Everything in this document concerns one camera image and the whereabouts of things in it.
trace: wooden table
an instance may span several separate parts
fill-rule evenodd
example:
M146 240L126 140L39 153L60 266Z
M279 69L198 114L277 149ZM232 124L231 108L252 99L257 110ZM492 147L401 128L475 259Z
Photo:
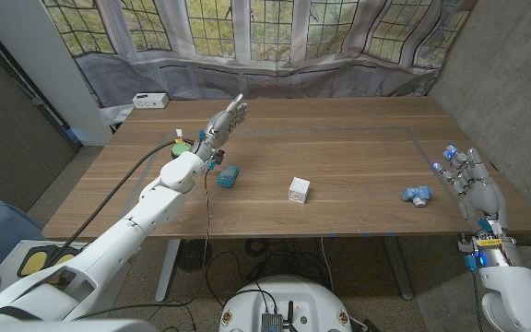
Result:
M231 189L207 177L210 238L457 234L470 229L454 195L431 169L448 144L473 143L429 97L248 100L247 119L223 147L224 164L239 167ZM195 139L229 101L172 101L165 110L134 110L43 230L69 237L131 167L175 129ZM531 207L489 164L507 200L511 233L531 233ZM138 200L138 193L171 160L165 148L145 162L83 232L102 234ZM288 200L293 177L311 181L306 204ZM182 215L151 236L204 238L203 177ZM424 208L401 192L427 185Z

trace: yellow object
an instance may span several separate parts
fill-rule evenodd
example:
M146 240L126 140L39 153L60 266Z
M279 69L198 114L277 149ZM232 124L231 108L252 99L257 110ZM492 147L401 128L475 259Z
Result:
M478 246L499 245L502 239L478 240Z
M44 267L44 263L46 263L46 257L48 257L46 252L38 252L32 255L30 258L28 258L28 261L26 261L26 264L22 268L20 274L22 276L27 276L34 272L40 271Z
M66 261L68 261L69 259L75 257L75 255L73 254L67 254L67 255L64 255L63 257L61 257L59 260L56 261L56 263L54 263L55 265L59 265L61 263L64 263Z

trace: small white device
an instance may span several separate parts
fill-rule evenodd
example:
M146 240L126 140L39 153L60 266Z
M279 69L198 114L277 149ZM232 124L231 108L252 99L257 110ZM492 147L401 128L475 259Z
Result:
M167 93L137 93L133 98L133 104L137 109L165 108L170 99Z
M311 185L310 181L295 177L288 191L288 199L304 204L309 194L309 185Z

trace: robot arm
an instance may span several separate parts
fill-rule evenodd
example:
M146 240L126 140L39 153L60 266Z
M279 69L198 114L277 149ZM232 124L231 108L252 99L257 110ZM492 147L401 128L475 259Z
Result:
M62 264L26 276L0 293L0 321L39 318L69 321L91 311L101 292L124 262L158 227L183 210L184 196L195 187L193 174L206 172L216 148L244 120L246 104L240 94L210 120L195 153L184 152L161 169L147 185L136 206L83 252Z
M460 198L459 207L475 235L458 244L467 253L471 270L476 269L482 285L492 290L482 300L483 313L498 331L531 331L531 270L522 267L515 239L508 237L505 199L499 186L489 177L478 152L467 154L454 146L443 153L456 175L439 163L433 169L450 182Z

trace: small blue block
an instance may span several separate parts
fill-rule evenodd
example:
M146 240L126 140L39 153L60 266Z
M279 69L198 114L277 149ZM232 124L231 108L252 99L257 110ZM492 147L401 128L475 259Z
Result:
M238 173L239 168L237 168L237 166L229 164L223 167L222 171L220 171L220 174L218 175L217 184L224 188L231 188L235 183Z
M469 270L477 270L477 259L473 255L465 255L465 263Z

